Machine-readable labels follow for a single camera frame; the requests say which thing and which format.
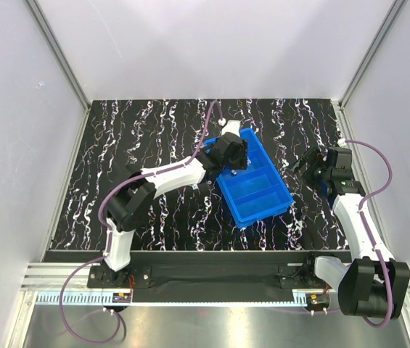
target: black mounting bracket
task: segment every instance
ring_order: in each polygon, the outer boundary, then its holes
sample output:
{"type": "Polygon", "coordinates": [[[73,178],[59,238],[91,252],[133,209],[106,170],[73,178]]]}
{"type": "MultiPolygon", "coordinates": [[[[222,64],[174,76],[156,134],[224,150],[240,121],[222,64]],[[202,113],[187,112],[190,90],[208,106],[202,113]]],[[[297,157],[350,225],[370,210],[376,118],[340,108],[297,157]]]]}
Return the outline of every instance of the black mounting bracket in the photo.
{"type": "MultiPolygon", "coordinates": [[[[386,262],[390,285],[392,286],[392,319],[400,316],[408,290],[410,270],[405,262],[386,262]]],[[[370,318],[384,318],[387,313],[387,292],[385,284],[374,277],[383,279],[382,267],[378,261],[369,258],[355,259],[340,282],[338,303],[345,315],[370,318]]]]}
{"type": "Polygon", "coordinates": [[[110,269],[105,261],[100,266],[90,267],[87,287],[90,289],[147,289],[152,278],[152,268],[148,265],[129,265],[117,272],[110,269]]]}

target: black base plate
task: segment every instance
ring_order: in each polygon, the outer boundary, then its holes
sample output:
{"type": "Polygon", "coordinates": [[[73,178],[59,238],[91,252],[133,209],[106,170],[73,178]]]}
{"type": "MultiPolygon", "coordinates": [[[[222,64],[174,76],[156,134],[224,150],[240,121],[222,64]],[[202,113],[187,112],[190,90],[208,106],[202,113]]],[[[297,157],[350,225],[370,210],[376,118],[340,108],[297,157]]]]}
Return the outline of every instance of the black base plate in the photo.
{"type": "Polygon", "coordinates": [[[92,266],[90,267],[87,287],[91,289],[129,289],[131,287],[129,277],[133,276],[132,287],[134,289],[147,289],[152,278],[152,268],[146,265],[131,265],[125,270],[117,272],[117,275],[118,281],[113,282],[105,267],[92,266]]]}

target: cable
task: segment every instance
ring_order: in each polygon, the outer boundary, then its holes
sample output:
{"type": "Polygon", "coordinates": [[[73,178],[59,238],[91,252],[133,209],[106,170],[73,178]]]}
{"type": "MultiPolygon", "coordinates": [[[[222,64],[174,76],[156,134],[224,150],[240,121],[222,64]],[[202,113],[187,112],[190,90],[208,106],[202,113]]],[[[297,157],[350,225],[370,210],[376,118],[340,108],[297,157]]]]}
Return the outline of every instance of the cable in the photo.
{"type": "Polygon", "coordinates": [[[81,270],[82,268],[84,268],[84,267],[86,267],[86,266],[88,266],[88,265],[90,265],[90,264],[92,264],[92,263],[101,262],[101,261],[103,261],[103,259],[104,259],[104,257],[101,256],[101,257],[98,257],[98,258],[96,258],[96,259],[93,259],[93,260],[91,260],[91,261],[88,261],[88,262],[84,263],[83,265],[77,267],[77,268],[69,275],[69,277],[67,277],[65,283],[62,285],[62,288],[61,288],[61,291],[60,291],[60,300],[59,300],[59,303],[58,303],[58,307],[59,307],[59,309],[60,309],[60,315],[61,315],[62,323],[63,323],[63,325],[66,327],[66,330],[67,330],[71,335],[73,335],[75,338],[79,339],[80,341],[82,341],[82,342],[84,342],[84,343],[88,343],[88,344],[95,344],[95,345],[103,345],[103,344],[106,344],[106,343],[108,343],[108,342],[111,342],[111,341],[116,337],[116,335],[118,335],[118,332],[119,332],[119,329],[120,329],[120,323],[121,323],[121,320],[122,320],[122,318],[120,317],[119,313],[114,312],[114,311],[111,312],[111,313],[114,313],[114,314],[116,315],[116,318],[118,319],[118,325],[117,325],[117,327],[116,327],[116,329],[115,329],[115,332],[114,332],[110,337],[108,337],[107,339],[104,339],[103,341],[92,341],[91,339],[85,339],[85,338],[83,338],[82,336],[79,336],[79,335],[73,330],[73,328],[71,328],[71,326],[69,325],[69,323],[68,323],[67,320],[66,320],[65,312],[63,311],[63,308],[62,308],[62,307],[63,307],[63,306],[62,306],[62,299],[63,299],[64,293],[65,293],[66,286],[69,284],[69,281],[73,278],[73,276],[75,276],[75,274],[76,274],[79,270],[81,270]]]}
{"type": "MultiPolygon", "coordinates": [[[[197,156],[198,151],[200,150],[200,148],[201,148],[201,146],[202,146],[202,144],[203,144],[203,139],[205,138],[206,132],[208,131],[208,123],[210,122],[211,114],[213,113],[213,108],[214,108],[215,105],[217,106],[218,111],[219,111],[219,120],[223,120],[223,119],[224,119],[223,114],[222,114],[221,105],[219,104],[219,102],[218,102],[217,100],[213,100],[213,101],[211,102],[211,104],[210,104],[210,107],[208,108],[208,112],[207,112],[206,118],[205,118],[205,124],[204,124],[204,126],[203,126],[202,135],[201,135],[201,137],[200,137],[200,141],[198,142],[197,148],[195,149],[193,155],[185,162],[185,165],[189,165],[189,164],[192,162],[192,160],[197,156]]],[[[156,173],[141,174],[141,175],[138,175],[138,176],[135,176],[135,177],[133,177],[133,178],[129,178],[129,179],[123,181],[122,183],[120,183],[119,185],[117,185],[117,186],[103,199],[103,201],[102,201],[102,203],[101,203],[101,205],[100,205],[100,208],[98,209],[98,220],[102,223],[102,225],[105,225],[105,226],[108,227],[108,228],[110,227],[110,226],[108,225],[108,222],[106,221],[106,217],[104,216],[104,209],[105,209],[107,203],[109,202],[109,200],[110,200],[114,195],[116,195],[121,189],[123,189],[124,187],[126,187],[126,186],[129,185],[130,183],[133,183],[134,181],[140,180],[140,179],[142,179],[142,178],[148,178],[148,177],[150,177],[150,176],[154,176],[154,175],[158,175],[158,174],[163,174],[163,173],[167,173],[167,172],[170,172],[170,171],[172,171],[172,170],[175,170],[175,169],[183,168],[185,165],[183,165],[183,164],[174,165],[173,167],[169,167],[169,168],[166,168],[166,169],[158,170],[156,173]]],[[[108,243],[107,243],[107,250],[106,250],[106,254],[104,254],[104,255],[108,255],[109,252],[110,252],[110,250],[111,250],[111,243],[112,243],[111,235],[109,235],[108,238],[109,238],[109,239],[108,239],[108,243]]],[[[72,273],[69,275],[69,277],[67,277],[66,281],[65,281],[65,282],[63,283],[63,285],[62,285],[61,292],[60,292],[60,301],[59,301],[58,307],[59,307],[59,309],[60,309],[61,319],[62,319],[62,322],[63,322],[64,326],[66,327],[66,330],[67,330],[71,335],[73,335],[75,338],[79,339],[79,340],[82,341],[82,342],[88,343],[88,344],[103,345],[103,344],[106,344],[106,343],[108,343],[108,342],[111,342],[111,341],[116,337],[116,335],[117,335],[118,332],[119,332],[121,322],[123,321],[122,317],[121,317],[117,312],[114,312],[114,311],[111,312],[111,313],[114,313],[114,314],[116,315],[116,318],[118,319],[118,325],[117,325],[117,327],[116,327],[116,329],[115,329],[115,332],[114,332],[109,338],[107,338],[107,339],[105,339],[105,340],[103,340],[103,341],[92,341],[92,340],[90,340],[90,339],[85,339],[85,338],[83,338],[82,336],[79,336],[79,335],[73,330],[73,328],[71,328],[71,326],[70,326],[69,323],[67,322],[66,317],[65,317],[65,313],[64,313],[64,310],[63,310],[62,299],[63,299],[63,295],[64,295],[64,292],[65,292],[66,286],[69,284],[70,280],[73,278],[73,276],[74,276],[79,270],[81,270],[82,268],[84,268],[84,267],[86,267],[86,266],[88,266],[88,265],[90,265],[90,264],[92,264],[92,263],[101,262],[101,261],[103,261],[104,259],[105,259],[105,256],[101,256],[101,257],[98,257],[98,258],[96,258],[96,259],[93,259],[93,260],[91,260],[91,261],[88,261],[88,262],[84,263],[83,265],[77,267],[77,268],[74,270],[74,272],[72,272],[72,273]]],[[[130,283],[130,285],[131,285],[131,289],[132,289],[132,284],[135,283],[134,277],[132,277],[132,278],[133,278],[132,281],[131,281],[131,279],[129,279],[129,283],[130,283]]]]}
{"type": "MultiPolygon", "coordinates": [[[[202,131],[202,135],[200,137],[200,141],[197,145],[197,148],[195,149],[193,155],[185,162],[185,165],[189,165],[193,159],[197,156],[198,151],[200,150],[202,144],[203,144],[203,139],[205,138],[205,134],[208,131],[208,123],[210,122],[210,117],[211,117],[211,113],[213,112],[213,107],[214,106],[218,107],[218,111],[219,111],[219,120],[223,119],[223,115],[222,115],[222,109],[221,109],[221,105],[219,105],[219,102],[217,100],[213,100],[210,104],[210,107],[208,109],[208,113],[206,114],[206,118],[205,118],[205,125],[203,126],[203,131],[202,131]]],[[[98,220],[105,225],[106,227],[110,227],[108,225],[108,222],[106,221],[106,217],[104,216],[104,209],[106,208],[106,205],[108,204],[109,200],[111,198],[113,198],[114,195],[116,195],[120,190],[122,190],[124,187],[126,187],[127,185],[133,183],[134,181],[143,179],[143,178],[149,178],[150,176],[154,176],[154,175],[158,175],[158,174],[163,174],[163,173],[167,173],[170,172],[172,170],[175,169],[179,169],[179,168],[183,168],[184,165],[180,164],[180,165],[174,165],[173,167],[170,168],[166,168],[166,169],[162,169],[162,170],[158,170],[156,173],[147,173],[147,174],[141,174],[138,176],[134,176],[133,178],[129,178],[126,181],[123,181],[122,183],[120,183],[119,185],[117,185],[102,201],[100,208],[98,209],[98,220]]]]}
{"type": "MultiPolygon", "coordinates": [[[[385,165],[387,165],[387,169],[388,169],[388,179],[387,182],[385,183],[384,186],[382,186],[381,188],[379,188],[378,190],[367,194],[360,202],[359,202],[359,215],[361,217],[361,221],[363,222],[364,228],[366,229],[367,235],[369,237],[369,240],[371,241],[372,245],[375,246],[376,245],[376,239],[374,238],[371,228],[369,227],[369,224],[367,222],[366,216],[364,214],[364,212],[362,211],[364,203],[366,203],[366,201],[368,199],[371,199],[373,196],[375,196],[376,194],[379,194],[381,192],[383,192],[392,182],[392,177],[393,177],[393,172],[392,172],[392,166],[390,165],[390,163],[387,160],[387,157],[385,157],[385,155],[377,148],[375,148],[372,145],[369,145],[368,143],[364,143],[363,141],[358,141],[358,140],[345,140],[346,143],[351,143],[351,144],[359,144],[362,146],[365,146],[373,151],[375,151],[379,156],[381,156],[381,158],[384,160],[385,165]]],[[[384,273],[384,280],[385,280],[385,289],[387,292],[387,313],[385,314],[385,318],[381,323],[375,324],[373,322],[370,321],[370,319],[368,318],[364,318],[364,320],[372,327],[375,328],[384,328],[389,322],[390,319],[392,318],[392,314],[393,314],[393,297],[392,297],[392,286],[390,285],[390,276],[388,274],[388,269],[387,269],[387,265],[385,264],[384,261],[384,257],[382,256],[382,253],[380,250],[376,249],[376,254],[377,254],[377,258],[379,259],[380,262],[380,267],[382,268],[382,272],[384,273]]]]}

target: aluminum frame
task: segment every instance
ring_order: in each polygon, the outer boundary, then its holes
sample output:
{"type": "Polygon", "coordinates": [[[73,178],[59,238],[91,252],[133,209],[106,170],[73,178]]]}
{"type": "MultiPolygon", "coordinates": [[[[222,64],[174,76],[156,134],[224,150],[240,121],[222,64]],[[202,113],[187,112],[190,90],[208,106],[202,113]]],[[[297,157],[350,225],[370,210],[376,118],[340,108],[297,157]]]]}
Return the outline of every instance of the aluminum frame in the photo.
{"type": "Polygon", "coordinates": [[[67,82],[72,88],[75,96],[77,97],[79,103],[85,111],[88,111],[91,105],[91,101],[87,98],[87,95],[82,89],[81,84],[79,83],[73,69],[69,65],[69,62],[66,59],[63,51],[61,50],[60,45],[56,36],[53,34],[53,30],[48,23],[48,20],[45,17],[40,5],[37,0],[24,0],[25,4],[29,8],[29,12],[32,14],[32,17],[36,21],[38,28],[40,29],[46,43],[48,44],[50,51],[52,51],[54,58],[56,59],[58,65],[61,68],[63,75],[66,77],[67,82]]]}
{"type": "MultiPolygon", "coordinates": [[[[89,113],[89,107],[90,107],[90,101],[86,97],[85,93],[83,92],[83,89],[81,88],[80,83],[77,80],[77,77],[75,76],[72,68],[70,67],[69,63],[67,62],[65,55],[63,54],[60,45],[57,42],[57,39],[55,35],[52,32],[52,29],[47,21],[47,19],[44,16],[44,13],[41,11],[40,6],[38,5],[37,0],[24,0],[25,3],[28,5],[28,8],[30,10],[30,13],[33,15],[36,23],[38,24],[46,42],[49,45],[49,48],[52,50],[53,55],[55,56],[56,61],[60,65],[63,74],[67,78],[68,83],[70,84],[72,90],[74,91],[75,95],[78,97],[79,102],[81,103],[82,107],[84,110],[86,110],[86,113],[84,115],[84,119],[81,121],[81,128],[78,133],[78,137],[76,139],[75,145],[73,147],[73,152],[71,154],[71,159],[70,163],[68,165],[67,169],[67,174],[65,178],[65,182],[62,185],[62,190],[60,193],[60,198],[58,200],[57,207],[54,211],[53,218],[52,218],[52,224],[49,229],[49,235],[47,238],[47,243],[46,243],[46,248],[44,252],[47,250],[47,247],[49,245],[49,242],[54,235],[54,231],[56,228],[58,216],[60,214],[61,208],[62,208],[62,203],[64,202],[65,198],[65,192],[67,190],[67,185],[69,184],[70,180],[70,174],[72,173],[73,166],[75,164],[75,158],[78,153],[78,147],[80,145],[82,135],[83,135],[83,130],[85,128],[86,121],[88,119],[89,113]]],[[[343,97],[341,98],[340,101],[332,101],[332,105],[335,110],[335,114],[337,115],[337,119],[339,122],[339,128],[344,134],[345,137],[348,138],[354,138],[353,132],[351,130],[351,127],[349,125],[348,119],[345,115],[345,110],[343,109],[348,102],[350,101],[351,96],[353,95],[354,91],[356,90],[357,85],[360,83],[364,73],[366,72],[370,62],[374,58],[375,54],[377,53],[378,49],[381,47],[383,41],[385,40],[385,37],[388,33],[388,31],[391,29],[393,23],[396,21],[398,18],[401,10],[404,8],[407,0],[395,0],[387,13],[384,21],[382,22],[379,30],[377,31],[376,36],[374,37],[373,42],[371,43],[370,47],[368,48],[363,60],[361,61],[361,64],[359,65],[355,75],[353,76],[350,84],[347,87],[347,90],[345,91],[343,97]]],[[[366,174],[363,171],[363,163],[361,160],[361,156],[358,153],[358,150],[356,146],[353,146],[353,171],[357,177],[365,186],[365,188],[370,191],[370,184],[369,180],[367,179],[366,174]]],[[[370,212],[372,214],[372,218],[374,222],[377,224],[377,229],[379,232],[382,234],[382,237],[384,238],[384,242],[386,245],[388,245],[387,241],[387,236],[385,236],[382,231],[383,229],[383,224],[380,219],[380,216],[377,214],[377,205],[375,204],[374,199],[371,201],[371,207],[370,207],[370,212]]],[[[64,265],[63,267],[66,268],[74,268],[75,265],[64,265]]],[[[50,265],[46,262],[42,262],[41,264],[31,264],[30,268],[34,268],[32,271],[34,276],[39,276],[39,273],[42,273],[42,278],[40,281],[36,281],[35,283],[26,283],[26,281],[23,282],[24,284],[24,289],[23,291],[20,292],[19,298],[18,298],[18,306],[17,306],[17,312],[15,313],[15,317],[13,320],[12,324],[12,330],[9,332],[9,336],[7,339],[7,344],[6,347],[9,348],[15,348],[15,347],[22,347],[25,336],[27,334],[30,318],[33,313],[33,308],[36,303],[36,298],[38,292],[35,289],[38,289],[38,287],[45,286],[42,283],[42,279],[45,279],[45,275],[49,275],[49,268],[54,269],[54,265],[50,265]]],[[[87,270],[81,271],[79,275],[77,275],[76,282],[73,283],[72,286],[75,286],[76,288],[80,289],[81,287],[84,286],[86,282],[86,274],[87,270]]],[[[410,338],[410,288],[408,291],[408,294],[406,295],[405,299],[405,304],[403,306],[403,311],[402,311],[402,317],[404,324],[406,326],[407,333],[410,338]]]]}
{"type": "Polygon", "coordinates": [[[355,75],[351,79],[351,82],[348,84],[348,87],[345,93],[343,94],[342,98],[340,98],[339,100],[339,104],[341,107],[347,106],[348,102],[351,99],[351,96],[356,90],[356,87],[358,86],[359,82],[363,78],[364,73],[369,67],[369,64],[374,59],[374,56],[381,47],[382,43],[384,42],[385,37],[392,28],[393,23],[395,23],[399,14],[405,7],[406,2],[408,2],[408,0],[395,0],[390,9],[388,10],[388,13],[385,15],[385,18],[382,21],[379,30],[377,31],[374,39],[372,40],[371,45],[367,49],[366,54],[364,55],[364,58],[361,61],[358,69],[356,70],[355,75]]]}

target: metal floor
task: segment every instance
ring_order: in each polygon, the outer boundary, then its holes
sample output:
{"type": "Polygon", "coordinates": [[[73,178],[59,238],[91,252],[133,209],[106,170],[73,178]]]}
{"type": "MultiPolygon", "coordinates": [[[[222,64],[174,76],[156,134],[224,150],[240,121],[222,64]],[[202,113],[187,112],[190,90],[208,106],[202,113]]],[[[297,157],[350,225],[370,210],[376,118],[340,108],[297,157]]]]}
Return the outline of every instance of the metal floor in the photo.
{"type": "MultiPolygon", "coordinates": [[[[99,312],[81,321],[95,307],[65,307],[69,323],[87,339],[103,340],[112,334],[116,320],[99,312]]],[[[283,309],[303,311],[299,308],[283,309]]],[[[401,319],[384,329],[368,326],[362,318],[331,314],[311,317],[274,308],[131,307],[124,310],[123,329],[103,347],[410,347],[401,319]]],[[[37,305],[24,347],[92,347],[76,341],[64,327],[57,306],[37,305]]]]}

